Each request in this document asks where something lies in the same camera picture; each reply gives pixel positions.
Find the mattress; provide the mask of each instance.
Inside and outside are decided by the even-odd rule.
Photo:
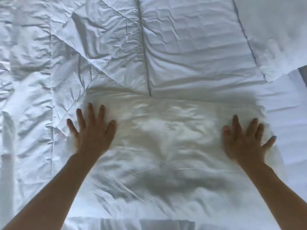
[[[307,200],[307,89],[298,71],[264,81],[232,0],[0,0],[0,10],[0,227],[58,171],[58,124],[91,89],[264,106],[288,184]],[[227,224],[75,213],[63,229]],[[268,226],[277,228],[253,229]]]

